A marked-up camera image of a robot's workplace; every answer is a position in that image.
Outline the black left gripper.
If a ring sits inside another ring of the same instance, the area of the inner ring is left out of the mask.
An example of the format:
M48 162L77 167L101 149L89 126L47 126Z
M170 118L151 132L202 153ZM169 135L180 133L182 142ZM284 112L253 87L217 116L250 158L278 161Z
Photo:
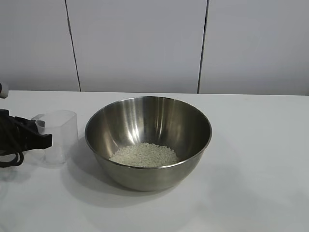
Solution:
M9 116L8 110L0 110L0 149L3 153L22 155L22 151L44 150L52 146L53 136L51 134L39 134L35 120L15 116L14 121L15 123ZM21 147L17 141L19 131L16 125L27 132L35 133L26 134Z

